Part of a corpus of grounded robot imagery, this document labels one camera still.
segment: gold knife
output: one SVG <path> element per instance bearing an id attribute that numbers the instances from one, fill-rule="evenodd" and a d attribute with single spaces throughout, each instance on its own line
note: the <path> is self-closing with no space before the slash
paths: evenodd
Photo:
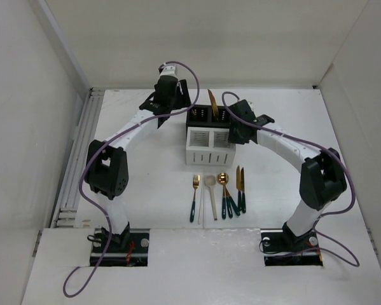
<path id="1" fill-rule="evenodd" d="M 209 98 L 211 103 L 211 109 L 213 110 L 213 116 L 216 121 L 218 121 L 218 107 L 216 103 L 216 98 L 214 97 L 213 93 L 210 91 L 210 89 L 207 89 L 207 92 L 209 92 Z"/>
<path id="2" fill-rule="evenodd" d="M 235 177 L 235 180 L 236 180 L 235 185 L 236 185 L 237 189 L 239 190 L 239 199 L 238 199 L 237 204 L 238 204 L 239 210 L 241 211 L 241 208 L 242 208 L 242 196 L 241 196 L 241 183 L 240 183 L 240 178 L 241 178 L 241 176 L 240 176 L 240 166 L 237 166 L 237 171 L 235 172 L 235 176 L 236 176 Z"/>
<path id="3" fill-rule="evenodd" d="M 242 210 L 243 214 L 247 211 L 247 207 L 246 207 L 246 186 L 245 186 L 244 182 L 245 182 L 245 180 L 244 180 L 244 167 L 243 167 L 241 169 L 241 175 L 240 175 L 240 188 L 241 188 L 241 191 L 242 191 L 241 210 Z"/>

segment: teal handle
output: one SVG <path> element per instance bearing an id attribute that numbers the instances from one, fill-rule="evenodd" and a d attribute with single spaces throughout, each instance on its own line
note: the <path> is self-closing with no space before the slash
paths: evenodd
<path id="1" fill-rule="evenodd" d="M 228 210 L 228 216 L 229 218 L 233 218 L 233 211 L 231 210 L 231 203 L 229 197 L 227 199 L 227 210 Z"/>
<path id="2" fill-rule="evenodd" d="M 195 220 L 195 210 L 196 210 L 196 201 L 193 200 L 193 203 L 191 204 L 191 211 L 190 211 L 190 222 L 193 222 L 193 220 Z"/>
<path id="3" fill-rule="evenodd" d="M 242 213 L 247 212 L 247 206 L 246 206 L 246 194 L 242 193 Z"/>
<path id="4" fill-rule="evenodd" d="M 226 219 L 226 198 L 223 197 L 221 202 L 221 218 Z"/>
<path id="5" fill-rule="evenodd" d="M 238 199 L 237 203 L 239 204 L 239 210 L 241 210 L 242 209 L 241 191 L 239 191 L 239 199 Z"/>
<path id="6" fill-rule="evenodd" d="M 237 215 L 237 216 L 241 215 L 240 210 L 237 207 L 237 205 L 235 204 L 233 198 L 230 196 L 230 197 L 228 197 L 228 200 L 230 200 L 230 203 L 231 203 L 231 206 L 233 207 L 235 215 Z"/>

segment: metal frame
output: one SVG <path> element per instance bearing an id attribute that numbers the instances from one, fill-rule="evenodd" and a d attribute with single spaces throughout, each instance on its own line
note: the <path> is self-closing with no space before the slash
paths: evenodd
<path id="1" fill-rule="evenodd" d="M 53 208 L 50 227 L 73 227 L 78 206 L 78 181 L 85 166 L 89 143 L 93 140 L 100 116 L 104 90 L 90 90 L 87 94 L 80 122 L 75 131 L 73 146 L 59 197 Z"/>

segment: fork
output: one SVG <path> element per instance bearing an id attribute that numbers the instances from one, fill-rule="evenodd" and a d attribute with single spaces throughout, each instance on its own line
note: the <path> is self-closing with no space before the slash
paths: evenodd
<path id="1" fill-rule="evenodd" d="M 195 193 L 193 194 L 193 203 L 191 204 L 190 222 L 193 222 L 193 220 L 195 220 L 196 190 L 198 188 L 199 182 L 200 182 L 200 175 L 194 175 L 193 176 L 193 188 L 195 189 Z"/>

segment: white enclosure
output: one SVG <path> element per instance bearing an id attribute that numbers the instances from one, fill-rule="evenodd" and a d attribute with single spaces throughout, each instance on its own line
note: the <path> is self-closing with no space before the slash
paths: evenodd
<path id="1" fill-rule="evenodd" d="M 203 88 L 319 86 L 381 266 L 381 0 L 0 0 L 0 304 L 22 301 L 81 113 L 166 60 Z"/>

